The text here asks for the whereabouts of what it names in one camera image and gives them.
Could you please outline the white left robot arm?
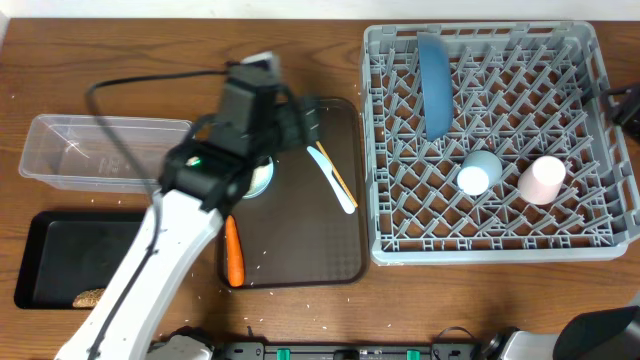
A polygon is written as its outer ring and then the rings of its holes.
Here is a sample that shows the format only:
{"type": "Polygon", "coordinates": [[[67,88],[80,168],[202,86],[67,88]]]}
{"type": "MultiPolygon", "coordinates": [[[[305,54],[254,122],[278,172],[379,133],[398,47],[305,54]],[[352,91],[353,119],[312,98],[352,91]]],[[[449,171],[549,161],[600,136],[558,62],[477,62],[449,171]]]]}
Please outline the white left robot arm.
{"type": "Polygon", "coordinates": [[[231,63],[222,102],[165,157],[128,252],[60,359],[142,359],[187,271],[249,191],[255,169],[318,138],[311,98],[266,60],[231,63]]]}

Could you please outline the light blue plastic knife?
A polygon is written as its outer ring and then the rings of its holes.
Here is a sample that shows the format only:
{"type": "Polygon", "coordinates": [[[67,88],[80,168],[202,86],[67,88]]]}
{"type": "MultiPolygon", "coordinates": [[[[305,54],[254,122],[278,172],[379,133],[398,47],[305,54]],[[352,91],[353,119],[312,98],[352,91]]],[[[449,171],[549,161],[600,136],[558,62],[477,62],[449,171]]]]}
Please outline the light blue plastic knife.
{"type": "Polygon", "coordinates": [[[353,214],[356,208],[352,203],[352,201],[349,199],[345,190],[342,188],[342,186],[338,183],[338,181],[334,177],[333,167],[330,164],[329,160],[319,150],[317,150],[312,146],[308,146],[306,150],[311,155],[313,160],[316,162],[316,164],[319,166],[320,170],[328,180],[329,185],[331,186],[334,194],[336,195],[336,198],[340,203],[343,211],[346,214],[353,214]]]}

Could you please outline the dark blue plate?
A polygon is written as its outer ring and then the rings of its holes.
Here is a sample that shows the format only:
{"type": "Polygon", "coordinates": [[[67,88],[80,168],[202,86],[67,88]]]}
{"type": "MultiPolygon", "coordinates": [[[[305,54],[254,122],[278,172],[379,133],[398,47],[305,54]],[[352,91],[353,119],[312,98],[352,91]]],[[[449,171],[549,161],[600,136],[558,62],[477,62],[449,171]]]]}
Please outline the dark blue plate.
{"type": "Polygon", "coordinates": [[[425,133],[428,141],[447,134],[453,123],[453,85],[447,47],[439,36],[417,34],[423,93],[425,133]]]}

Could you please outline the brown food scrap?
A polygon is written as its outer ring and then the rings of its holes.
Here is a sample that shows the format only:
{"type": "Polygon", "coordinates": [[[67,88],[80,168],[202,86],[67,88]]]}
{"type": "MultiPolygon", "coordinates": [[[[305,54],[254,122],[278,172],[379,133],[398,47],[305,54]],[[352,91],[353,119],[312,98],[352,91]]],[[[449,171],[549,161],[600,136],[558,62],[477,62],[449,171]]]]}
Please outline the brown food scrap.
{"type": "Polygon", "coordinates": [[[105,289],[87,290],[76,296],[72,306],[74,308],[94,308],[100,301],[105,289]]]}

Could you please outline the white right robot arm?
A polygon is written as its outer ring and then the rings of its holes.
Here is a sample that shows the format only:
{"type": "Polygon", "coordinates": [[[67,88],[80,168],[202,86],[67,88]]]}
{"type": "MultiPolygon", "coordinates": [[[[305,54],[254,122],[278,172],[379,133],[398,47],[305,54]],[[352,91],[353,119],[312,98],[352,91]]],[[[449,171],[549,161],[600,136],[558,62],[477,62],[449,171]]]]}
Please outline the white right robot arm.
{"type": "MultiPolygon", "coordinates": [[[[639,85],[608,89],[600,95],[605,118],[639,139],[639,85]]],[[[639,358],[639,301],[626,307],[584,313],[559,334],[515,330],[498,334],[480,359],[618,360],[639,358]]]]}

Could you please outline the light blue plastic cup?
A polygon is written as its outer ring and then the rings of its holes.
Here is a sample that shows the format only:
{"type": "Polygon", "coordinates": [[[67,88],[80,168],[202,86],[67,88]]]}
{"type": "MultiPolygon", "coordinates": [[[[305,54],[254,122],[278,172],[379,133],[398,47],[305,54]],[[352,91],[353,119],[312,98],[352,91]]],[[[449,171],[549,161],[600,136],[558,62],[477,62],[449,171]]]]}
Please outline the light blue plastic cup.
{"type": "Polygon", "coordinates": [[[467,195],[478,196],[493,187],[502,175],[500,159],[492,152],[470,153],[457,174],[457,186],[467,195]]]}

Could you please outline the orange carrot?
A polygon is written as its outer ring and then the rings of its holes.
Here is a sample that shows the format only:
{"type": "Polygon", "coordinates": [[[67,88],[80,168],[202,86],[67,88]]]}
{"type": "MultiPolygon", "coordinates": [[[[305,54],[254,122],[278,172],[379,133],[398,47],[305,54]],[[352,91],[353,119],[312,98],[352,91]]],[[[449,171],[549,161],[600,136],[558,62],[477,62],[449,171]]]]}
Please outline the orange carrot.
{"type": "Polygon", "coordinates": [[[232,287],[240,287],[245,281],[244,258],[236,221],[229,215],[225,222],[227,251],[227,276],[232,287]]]}

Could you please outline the wooden chopstick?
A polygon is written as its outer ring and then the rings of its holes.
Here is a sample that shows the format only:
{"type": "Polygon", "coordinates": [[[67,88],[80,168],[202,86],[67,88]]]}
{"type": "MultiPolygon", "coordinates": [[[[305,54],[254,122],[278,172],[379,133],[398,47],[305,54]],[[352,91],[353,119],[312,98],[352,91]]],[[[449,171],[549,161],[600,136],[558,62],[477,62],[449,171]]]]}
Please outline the wooden chopstick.
{"type": "Polygon", "coordinates": [[[319,151],[323,154],[323,156],[329,161],[329,163],[330,163],[330,165],[332,167],[332,172],[333,172],[335,178],[337,179],[338,183],[340,184],[340,186],[344,190],[345,194],[350,199],[351,203],[354,205],[355,208],[357,208],[358,207],[358,203],[357,203],[355,197],[352,195],[352,193],[349,190],[348,186],[344,182],[344,180],[343,180],[342,176],[340,175],[338,169],[336,168],[336,166],[332,162],[329,154],[326,152],[326,150],[324,149],[324,147],[323,147],[323,145],[321,144],[320,141],[316,141],[316,146],[319,149],[319,151]]]}

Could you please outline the light blue rice bowl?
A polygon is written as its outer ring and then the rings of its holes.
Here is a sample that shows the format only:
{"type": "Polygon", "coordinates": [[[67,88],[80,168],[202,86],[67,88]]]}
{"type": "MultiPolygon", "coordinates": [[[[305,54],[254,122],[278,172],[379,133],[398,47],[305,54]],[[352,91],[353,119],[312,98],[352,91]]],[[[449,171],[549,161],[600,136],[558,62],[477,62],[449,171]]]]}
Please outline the light blue rice bowl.
{"type": "Polygon", "coordinates": [[[258,166],[254,169],[251,183],[244,199],[252,199],[261,195],[269,186],[274,176],[274,163],[271,157],[265,165],[258,166]]]}

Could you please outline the pink plastic cup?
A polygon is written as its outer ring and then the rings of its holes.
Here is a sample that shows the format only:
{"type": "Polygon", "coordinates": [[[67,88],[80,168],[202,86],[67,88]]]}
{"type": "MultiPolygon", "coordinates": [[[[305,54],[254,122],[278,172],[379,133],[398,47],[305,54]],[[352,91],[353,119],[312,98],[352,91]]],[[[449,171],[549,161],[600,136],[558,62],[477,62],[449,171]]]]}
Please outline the pink plastic cup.
{"type": "Polygon", "coordinates": [[[546,205],[558,196],[566,176],[564,163],[554,156],[536,159],[519,177],[518,191],[525,201],[546,205]]]}

